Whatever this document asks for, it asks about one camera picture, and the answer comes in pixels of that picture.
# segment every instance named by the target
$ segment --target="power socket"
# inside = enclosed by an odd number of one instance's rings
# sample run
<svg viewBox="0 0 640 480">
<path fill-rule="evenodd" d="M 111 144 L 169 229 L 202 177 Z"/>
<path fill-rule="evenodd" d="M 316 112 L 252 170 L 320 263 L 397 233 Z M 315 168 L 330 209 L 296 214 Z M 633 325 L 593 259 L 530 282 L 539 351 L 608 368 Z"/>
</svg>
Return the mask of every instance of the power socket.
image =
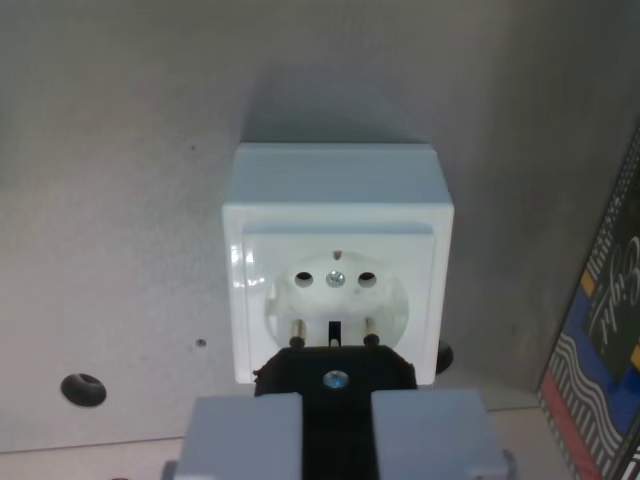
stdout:
<svg viewBox="0 0 640 480">
<path fill-rule="evenodd" d="M 223 207 L 235 376 L 289 345 L 380 343 L 433 383 L 453 204 L 428 145 L 241 144 Z"/>
</svg>

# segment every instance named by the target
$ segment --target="small hole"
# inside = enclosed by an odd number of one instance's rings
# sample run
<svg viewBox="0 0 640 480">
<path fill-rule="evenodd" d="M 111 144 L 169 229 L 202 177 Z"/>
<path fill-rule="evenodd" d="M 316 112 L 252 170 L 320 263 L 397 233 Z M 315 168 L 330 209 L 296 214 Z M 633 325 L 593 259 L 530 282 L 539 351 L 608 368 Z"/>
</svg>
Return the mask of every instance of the small hole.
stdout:
<svg viewBox="0 0 640 480">
<path fill-rule="evenodd" d="M 371 272 L 364 272 L 358 277 L 358 283 L 363 288 L 371 288 L 376 284 L 376 276 Z"/>
<path fill-rule="evenodd" d="M 436 375 L 440 375 L 453 363 L 453 349 L 447 342 L 438 342 L 438 360 L 436 361 Z"/>
<path fill-rule="evenodd" d="M 295 282 L 299 287 L 307 288 L 313 283 L 313 277 L 309 272 L 300 272 L 296 275 Z"/>
<path fill-rule="evenodd" d="M 107 389 L 100 380 L 86 373 L 74 373 L 62 380 L 60 391 L 78 407 L 97 407 L 107 398 Z"/>
</svg>

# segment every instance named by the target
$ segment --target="metal pin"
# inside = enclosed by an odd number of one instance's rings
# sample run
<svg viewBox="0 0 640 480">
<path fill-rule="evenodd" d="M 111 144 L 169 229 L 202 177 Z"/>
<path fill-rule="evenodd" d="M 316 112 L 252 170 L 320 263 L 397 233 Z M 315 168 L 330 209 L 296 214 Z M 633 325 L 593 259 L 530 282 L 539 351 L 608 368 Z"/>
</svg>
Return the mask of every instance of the metal pin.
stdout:
<svg viewBox="0 0 640 480">
<path fill-rule="evenodd" d="M 367 317 L 364 319 L 365 335 L 364 344 L 367 347 L 375 347 L 380 344 L 380 337 L 378 337 L 378 327 L 373 318 Z"/>
<path fill-rule="evenodd" d="M 291 325 L 291 339 L 289 340 L 290 347 L 304 347 L 304 342 L 307 339 L 307 326 L 304 321 L 297 319 L 293 321 Z"/>
</svg>

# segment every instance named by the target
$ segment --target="screw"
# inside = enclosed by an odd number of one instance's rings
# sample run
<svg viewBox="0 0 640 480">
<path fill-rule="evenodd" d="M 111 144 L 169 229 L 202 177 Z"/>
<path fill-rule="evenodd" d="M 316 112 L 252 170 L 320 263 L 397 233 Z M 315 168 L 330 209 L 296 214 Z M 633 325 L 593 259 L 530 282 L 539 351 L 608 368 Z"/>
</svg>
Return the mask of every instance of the screw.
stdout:
<svg viewBox="0 0 640 480">
<path fill-rule="evenodd" d="M 342 272 L 333 271 L 327 275 L 327 285 L 333 288 L 341 287 L 344 285 L 345 276 Z"/>
<path fill-rule="evenodd" d="M 349 375 L 342 370 L 331 370 L 322 377 L 322 382 L 327 387 L 337 390 L 347 386 L 349 383 Z"/>
</svg>

